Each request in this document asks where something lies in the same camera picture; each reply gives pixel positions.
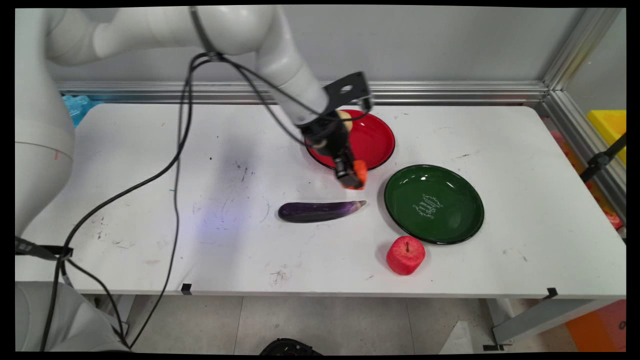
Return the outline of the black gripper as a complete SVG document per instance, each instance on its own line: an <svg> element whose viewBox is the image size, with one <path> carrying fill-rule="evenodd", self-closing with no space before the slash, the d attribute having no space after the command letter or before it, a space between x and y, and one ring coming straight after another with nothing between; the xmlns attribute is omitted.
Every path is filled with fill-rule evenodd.
<svg viewBox="0 0 640 360"><path fill-rule="evenodd" d="M363 189L364 182L356 178L353 166L354 152L349 140L353 118L350 115L339 115L338 118L317 118L300 125L302 141L307 153L334 161L336 178L342 182L344 189L359 191Z"/></svg>

